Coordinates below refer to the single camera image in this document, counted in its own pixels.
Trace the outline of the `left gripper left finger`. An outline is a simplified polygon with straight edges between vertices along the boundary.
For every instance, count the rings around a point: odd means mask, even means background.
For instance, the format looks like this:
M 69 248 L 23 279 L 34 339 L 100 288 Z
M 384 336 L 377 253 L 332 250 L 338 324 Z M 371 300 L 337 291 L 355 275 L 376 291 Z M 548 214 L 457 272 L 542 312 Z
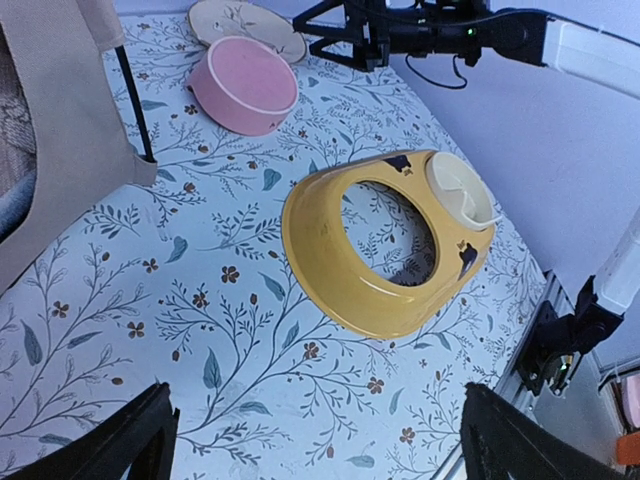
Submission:
M 19 479 L 168 479 L 180 410 L 154 383 L 98 427 L 11 474 Z

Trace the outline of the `yellow double bowl holder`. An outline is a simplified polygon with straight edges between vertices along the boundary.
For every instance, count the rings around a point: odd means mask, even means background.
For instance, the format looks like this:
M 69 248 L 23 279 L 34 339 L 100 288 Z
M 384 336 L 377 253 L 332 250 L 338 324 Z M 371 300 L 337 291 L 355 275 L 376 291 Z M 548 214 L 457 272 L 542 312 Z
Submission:
M 427 182 L 437 151 L 397 151 L 308 175 L 288 195 L 282 241 L 289 265 L 313 303 L 345 328 L 369 338 L 417 331 L 486 261 L 496 224 L 476 232 L 441 206 Z M 401 194 L 426 222 L 435 243 L 431 275 L 417 286 L 393 283 L 366 265 L 344 229 L 341 202 L 354 184 L 376 182 Z

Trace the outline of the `pale yellow pet bowl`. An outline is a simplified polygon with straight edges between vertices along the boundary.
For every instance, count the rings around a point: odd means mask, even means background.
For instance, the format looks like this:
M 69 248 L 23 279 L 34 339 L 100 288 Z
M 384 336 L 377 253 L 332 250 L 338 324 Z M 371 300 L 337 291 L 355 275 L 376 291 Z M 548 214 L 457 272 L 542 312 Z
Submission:
M 425 173 L 441 206 L 465 228 L 481 232 L 502 219 L 486 184 L 460 157 L 437 152 L 426 162 Z

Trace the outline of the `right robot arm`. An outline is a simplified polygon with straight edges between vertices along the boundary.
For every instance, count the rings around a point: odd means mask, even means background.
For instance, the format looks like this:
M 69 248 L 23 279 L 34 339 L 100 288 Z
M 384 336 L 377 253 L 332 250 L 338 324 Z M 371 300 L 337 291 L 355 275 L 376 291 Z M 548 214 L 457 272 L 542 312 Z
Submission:
M 486 1 L 321 1 L 297 15 L 295 31 L 316 37 L 312 55 L 351 69 L 385 67 L 393 54 L 451 54 L 473 67 L 485 48 L 639 96 L 639 45 L 601 28 L 539 9 L 493 12 Z

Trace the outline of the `black flexible tent pole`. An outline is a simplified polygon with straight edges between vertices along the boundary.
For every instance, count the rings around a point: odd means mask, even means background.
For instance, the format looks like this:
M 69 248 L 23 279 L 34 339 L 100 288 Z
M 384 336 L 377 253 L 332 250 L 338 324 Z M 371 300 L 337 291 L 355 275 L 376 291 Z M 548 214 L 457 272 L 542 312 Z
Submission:
M 125 81 L 125 85 L 129 94 L 130 103 L 135 115 L 136 124 L 142 141 L 144 155 L 143 160 L 147 163 L 155 163 L 156 160 L 153 155 L 151 140 L 147 130 L 146 120 L 143 113 L 142 104 L 139 98 L 139 94 L 135 85 L 134 76 L 129 64 L 129 60 L 126 54 L 125 47 L 123 45 L 115 48 L 115 53 L 121 68 L 122 76 Z

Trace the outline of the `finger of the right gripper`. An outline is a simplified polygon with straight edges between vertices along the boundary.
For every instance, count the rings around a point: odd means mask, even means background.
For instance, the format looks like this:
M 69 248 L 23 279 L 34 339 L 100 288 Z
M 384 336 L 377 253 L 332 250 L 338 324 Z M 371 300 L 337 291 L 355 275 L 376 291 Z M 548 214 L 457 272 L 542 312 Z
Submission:
M 359 13 L 350 1 L 320 1 L 297 15 L 292 25 L 296 32 L 323 38 L 357 38 Z
M 351 55 L 344 55 L 338 51 L 337 45 L 344 43 L 351 47 Z M 353 70 L 369 70 L 366 59 L 366 37 L 360 35 L 347 41 L 346 39 L 321 38 L 309 46 L 309 52 L 318 58 L 334 62 Z

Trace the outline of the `white and brown pillow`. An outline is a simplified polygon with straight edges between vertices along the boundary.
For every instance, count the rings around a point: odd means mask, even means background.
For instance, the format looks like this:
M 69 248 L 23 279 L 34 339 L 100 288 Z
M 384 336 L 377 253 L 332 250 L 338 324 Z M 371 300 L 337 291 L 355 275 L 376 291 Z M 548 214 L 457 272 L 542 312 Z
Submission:
M 26 218 L 37 176 L 36 141 L 29 107 L 1 32 L 1 240 Z

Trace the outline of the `pink round pet bowl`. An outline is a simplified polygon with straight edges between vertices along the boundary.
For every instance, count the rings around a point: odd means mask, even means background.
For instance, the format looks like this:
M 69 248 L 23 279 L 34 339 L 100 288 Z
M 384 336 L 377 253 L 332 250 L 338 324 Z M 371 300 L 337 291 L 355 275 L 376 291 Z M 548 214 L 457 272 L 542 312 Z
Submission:
M 289 64 L 259 41 L 241 36 L 211 44 L 186 86 L 211 119 L 245 136 L 277 130 L 299 95 Z

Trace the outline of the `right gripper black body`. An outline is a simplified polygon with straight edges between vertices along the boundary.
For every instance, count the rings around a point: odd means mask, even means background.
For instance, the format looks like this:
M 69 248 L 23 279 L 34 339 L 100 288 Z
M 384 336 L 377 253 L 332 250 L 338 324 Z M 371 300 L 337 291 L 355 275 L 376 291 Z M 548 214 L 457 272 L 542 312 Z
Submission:
M 480 59 L 477 29 L 478 1 L 415 1 L 392 7 L 388 1 L 346 1 L 345 16 L 360 23 L 371 49 L 387 64 L 392 54 L 425 58 L 452 55 L 473 67 Z

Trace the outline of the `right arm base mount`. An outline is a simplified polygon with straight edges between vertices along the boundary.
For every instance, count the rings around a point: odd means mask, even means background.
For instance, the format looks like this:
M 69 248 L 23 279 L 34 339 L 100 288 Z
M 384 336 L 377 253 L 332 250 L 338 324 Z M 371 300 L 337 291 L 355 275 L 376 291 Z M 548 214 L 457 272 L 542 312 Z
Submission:
M 622 323 L 622 315 L 597 303 L 594 279 L 590 276 L 572 301 L 557 276 L 547 274 L 547 291 L 515 364 L 524 387 L 533 395 L 544 390 L 561 395 L 583 357 Z

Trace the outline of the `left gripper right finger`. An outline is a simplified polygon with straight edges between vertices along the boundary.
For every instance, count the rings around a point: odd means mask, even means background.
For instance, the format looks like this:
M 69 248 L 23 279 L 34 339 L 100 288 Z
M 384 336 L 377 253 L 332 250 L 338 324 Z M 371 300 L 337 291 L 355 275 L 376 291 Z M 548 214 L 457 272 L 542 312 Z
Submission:
M 465 385 L 460 440 L 469 479 L 623 479 L 546 432 L 484 384 Z

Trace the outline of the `beige fabric pet tent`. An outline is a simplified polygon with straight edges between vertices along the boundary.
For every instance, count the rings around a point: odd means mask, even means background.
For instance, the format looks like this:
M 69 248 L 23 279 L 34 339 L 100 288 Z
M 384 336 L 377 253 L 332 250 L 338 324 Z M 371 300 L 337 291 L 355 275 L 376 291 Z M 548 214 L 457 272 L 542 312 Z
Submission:
M 104 53 L 125 43 L 110 1 L 4 1 L 1 32 L 29 107 L 37 176 L 31 208 L 1 240 L 1 288 L 89 207 L 125 184 L 150 186 L 157 163 L 129 143 Z

